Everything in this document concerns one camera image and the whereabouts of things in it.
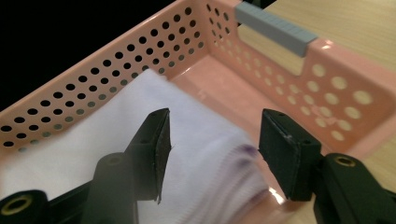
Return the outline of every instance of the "black background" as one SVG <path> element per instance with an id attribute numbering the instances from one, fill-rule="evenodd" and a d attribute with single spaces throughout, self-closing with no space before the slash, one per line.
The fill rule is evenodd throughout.
<path id="1" fill-rule="evenodd" d="M 172 2 L 1 3 L 0 111 Z"/>

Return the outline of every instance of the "gray handle grip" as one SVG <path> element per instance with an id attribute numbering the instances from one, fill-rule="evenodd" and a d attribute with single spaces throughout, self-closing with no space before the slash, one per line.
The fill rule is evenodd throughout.
<path id="1" fill-rule="evenodd" d="M 246 2 L 236 6 L 235 17 L 300 57 L 305 56 L 309 42 L 318 38 L 317 35 Z"/>

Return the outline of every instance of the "white cloth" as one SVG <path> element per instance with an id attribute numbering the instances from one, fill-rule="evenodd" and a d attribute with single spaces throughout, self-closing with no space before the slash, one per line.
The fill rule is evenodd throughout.
<path id="1" fill-rule="evenodd" d="M 229 223 L 268 189 L 248 135 L 146 70 L 106 105 L 62 134 L 1 164 L 0 196 L 42 189 L 50 199 L 92 179 L 96 163 L 128 146 L 146 116 L 170 109 L 173 146 L 163 200 L 139 202 L 140 223 Z"/>

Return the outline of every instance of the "wooden table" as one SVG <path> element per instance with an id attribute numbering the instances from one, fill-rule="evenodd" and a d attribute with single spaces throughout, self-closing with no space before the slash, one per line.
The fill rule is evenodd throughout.
<path id="1" fill-rule="evenodd" d="M 396 72 L 396 2 L 391 0 L 278 0 L 265 9 L 336 44 L 358 52 Z M 254 48 L 293 73 L 303 60 L 270 40 L 240 27 L 240 35 Z M 385 189 L 396 191 L 396 135 L 362 159 Z M 259 218 L 249 223 L 262 223 Z M 287 223 L 316 223 L 313 201 L 292 213 Z"/>

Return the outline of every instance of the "pink plastic basket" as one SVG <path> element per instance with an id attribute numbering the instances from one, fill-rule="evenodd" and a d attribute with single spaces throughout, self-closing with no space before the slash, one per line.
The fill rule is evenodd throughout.
<path id="1" fill-rule="evenodd" d="M 318 37 L 306 43 L 295 76 L 239 38 L 240 4 L 176 1 L 2 111 L 1 160 L 89 116 L 147 68 L 256 142 L 265 107 L 293 117 L 322 142 L 324 154 L 363 158 L 396 133 L 396 74 Z M 248 13 L 263 17 L 257 8 Z M 277 20 L 280 30 L 300 32 Z"/>

